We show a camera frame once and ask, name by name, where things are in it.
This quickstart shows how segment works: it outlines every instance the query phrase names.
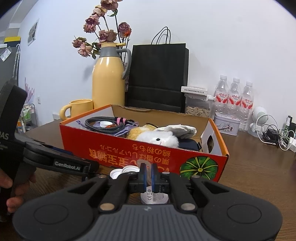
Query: orange cardboard box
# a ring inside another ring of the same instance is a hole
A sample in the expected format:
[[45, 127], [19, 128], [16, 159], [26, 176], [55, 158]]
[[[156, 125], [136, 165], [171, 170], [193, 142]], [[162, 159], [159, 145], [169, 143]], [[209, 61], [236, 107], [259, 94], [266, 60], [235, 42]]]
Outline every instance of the orange cardboard box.
[[[194, 126], [197, 134], [192, 139], [201, 143], [202, 150], [169, 148], [114, 137], [87, 130], [77, 122], [84, 124], [86, 119], [95, 116], [124, 117], [138, 122], [140, 126], [146, 123], [159, 127], [177, 124]], [[108, 105], [61, 122], [60, 130], [66, 150], [109, 167], [137, 165], [136, 161], [143, 159], [157, 163], [160, 172], [175, 172], [187, 178], [200, 175], [218, 181], [229, 158], [212, 119], [182, 113]]]

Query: water bottle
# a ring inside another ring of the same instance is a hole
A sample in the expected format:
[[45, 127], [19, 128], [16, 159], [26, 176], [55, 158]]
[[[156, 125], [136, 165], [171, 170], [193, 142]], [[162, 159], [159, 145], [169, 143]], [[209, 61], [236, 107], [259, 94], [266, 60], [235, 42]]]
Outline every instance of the water bottle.
[[239, 107], [242, 102], [242, 90], [239, 85], [240, 80], [233, 78], [233, 82], [229, 89], [229, 97], [227, 104], [227, 114], [239, 117]]
[[241, 123], [239, 125], [240, 131], [247, 131], [248, 129], [248, 119], [249, 119], [249, 115], [251, 113], [251, 109], [253, 107], [253, 102], [254, 102], [254, 93], [253, 93], [252, 86], [253, 86], [253, 83], [247, 81], [247, 84], [244, 87], [244, 90], [242, 93], [242, 104], [240, 107]]
[[215, 91], [215, 102], [211, 108], [211, 118], [213, 119], [215, 113], [224, 113], [225, 106], [228, 101], [228, 85], [227, 85], [227, 76], [220, 75], [220, 81], [217, 84], [216, 91]]

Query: wooden table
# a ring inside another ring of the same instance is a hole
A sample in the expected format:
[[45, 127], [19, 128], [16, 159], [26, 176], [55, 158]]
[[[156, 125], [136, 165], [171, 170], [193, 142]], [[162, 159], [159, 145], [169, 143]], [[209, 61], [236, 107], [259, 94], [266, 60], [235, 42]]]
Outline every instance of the wooden table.
[[[49, 145], [63, 148], [59, 122], [54, 121], [27, 132], [27, 135]], [[296, 162], [292, 151], [282, 151], [266, 145], [248, 133], [223, 135], [230, 159], [219, 183], [263, 198], [276, 205], [283, 215], [283, 226], [277, 241], [296, 240]], [[101, 166], [100, 173], [110, 168]], [[37, 183], [32, 184], [26, 199], [36, 198], [79, 183], [81, 178], [38, 169]], [[138, 194], [130, 203], [140, 203]], [[0, 241], [19, 241], [11, 223], [0, 224]]]

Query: wall socket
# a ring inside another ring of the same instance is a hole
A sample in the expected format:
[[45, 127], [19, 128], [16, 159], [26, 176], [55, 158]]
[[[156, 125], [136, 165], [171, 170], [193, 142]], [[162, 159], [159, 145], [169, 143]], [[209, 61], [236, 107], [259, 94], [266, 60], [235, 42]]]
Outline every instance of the wall socket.
[[58, 114], [52, 114], [54, 121], [59, 120], [60, 116]]

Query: yellow mug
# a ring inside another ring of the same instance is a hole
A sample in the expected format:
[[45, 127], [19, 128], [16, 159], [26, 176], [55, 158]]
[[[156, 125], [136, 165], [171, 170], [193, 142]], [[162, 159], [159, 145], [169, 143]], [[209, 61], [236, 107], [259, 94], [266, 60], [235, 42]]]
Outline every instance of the yellow mug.
[[71, 117], [78, 116], [87, 111], [94, 109], [94, 104], [91, 99], [73, 100], [70, 104], [65, 105], [60, 111], [59, 116], [62, 120], [69, 119], [66, 117], [66, 110], [70, 109]]

